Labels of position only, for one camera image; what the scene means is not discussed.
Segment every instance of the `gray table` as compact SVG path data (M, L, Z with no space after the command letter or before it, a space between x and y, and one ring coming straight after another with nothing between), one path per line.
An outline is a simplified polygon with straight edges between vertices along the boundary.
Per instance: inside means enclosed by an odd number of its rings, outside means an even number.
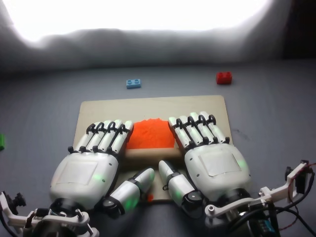
M301 159L316 161L316 61L275 61L231 66L183 66L96 69L5 76L0 84L0 188L21 192L27 206L22 215L48 207L51 177L72 145L82 101L163 96L223 95L234 144L244 155L252 190L284 183L287 166ZM234 83L219 86L218 71L231 71ZM127 90L127 79L142 79L142 88ZM299 205L302 217L315 228L314 187ZM203 220L191 220L175 205L138 207L111 220L91 217L101 236L206 236ZM279 225L294 219L279 215ZM309 236L301 223L283 237ZM0 236L9 236L0 226Z

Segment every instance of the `orange play dough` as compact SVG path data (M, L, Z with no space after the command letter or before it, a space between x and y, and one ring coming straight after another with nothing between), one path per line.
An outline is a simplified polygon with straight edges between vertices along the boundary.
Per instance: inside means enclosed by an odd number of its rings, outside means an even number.
M134 123L134 131L127 149L173 148L174 138L168 121L159 118Z

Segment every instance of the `blue lego brick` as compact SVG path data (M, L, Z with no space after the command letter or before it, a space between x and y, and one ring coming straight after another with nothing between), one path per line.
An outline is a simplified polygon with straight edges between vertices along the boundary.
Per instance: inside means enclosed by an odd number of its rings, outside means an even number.
M142 82L140 81L140 79L133 79L133 80L126 81L127 89L140 88L141 86L142 86Z

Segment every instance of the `red toy block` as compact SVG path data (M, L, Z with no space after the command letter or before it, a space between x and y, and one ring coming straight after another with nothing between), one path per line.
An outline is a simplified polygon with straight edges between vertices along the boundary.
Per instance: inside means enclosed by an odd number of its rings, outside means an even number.
M216 75L217 84L231 84L233 75L231 72L220 72Z

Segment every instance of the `green toy block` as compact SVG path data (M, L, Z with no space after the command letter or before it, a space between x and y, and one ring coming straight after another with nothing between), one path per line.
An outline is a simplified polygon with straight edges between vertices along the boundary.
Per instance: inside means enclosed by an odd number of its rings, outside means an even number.
M4 135L0 134L0 151L4 149Z

